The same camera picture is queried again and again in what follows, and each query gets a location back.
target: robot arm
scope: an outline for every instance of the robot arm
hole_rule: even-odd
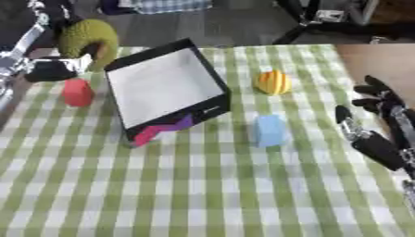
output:
[[[29,82],[63,81],[83,74],[93,62],[98,50],[97,45],[93,44],[85,49],[80,58],[55,56],[31,60],[26,57],[33,43],[48,28],[56,30],[73,17],[64,5],[57,5],[55,0],[54,7],[57,10],[50,10],[43,1],[30,0],[27,8],[35,15],[35,23],[12,50],[0,52],[0,111],[13,98],[13,83],[18,74],[26,74],[25,78]]]
[[[409,208],[415,211],[415,111],[407,108],[403,100],[378,79],[367,76],[365,81],[367,85],[356,86],[355,91],[371,98],[352,103],[379,115],[390,128],[393,141],[376,131],[361,128],[344,106],[335,110],[337,123],[351,145],[363,155],[390,170],[403,168],[408,173],[410,180],[402,185]]]

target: pink object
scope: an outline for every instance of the pink object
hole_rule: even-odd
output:
[[[83,79],[70,79],[65,81],[62,92],[65,104],[75,107],[89,106],[94,98],[94,91]]]
[[[188,129],[193,125],[192,115],[188,115],[176,124],[148,126],[134,137],[135,145],[141,146],[150,142],[162,131],[180,131]]]

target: striped fruit toy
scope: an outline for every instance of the striped fruit toy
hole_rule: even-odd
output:
[[[266,94],[284,94],[291,90],[291,80],[279,70],[261,73],[255,85]]]

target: green checkered tablecloth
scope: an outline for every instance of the green checkered tablecloth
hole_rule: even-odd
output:
[[[355,152],[335,124],[335,105],[356,95],[332,46],[202,51],[232,112],[136,149],[121,142],[103,74],[88,76],[88,108],[66,106],[62,82],[34,84],[0,133],[0,236],[415,236],[404,174]],[[252,87],[270,69],[292,93]],[[271,113],[287,141],[256,148],[251,125]]]

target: red cube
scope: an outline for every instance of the red cube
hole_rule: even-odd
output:
[[[65,81],[62,96],[64,97],[65,104],[84,107],[92,103],[94,91],[89,86],[88,81],[83,79],[70,79]]]

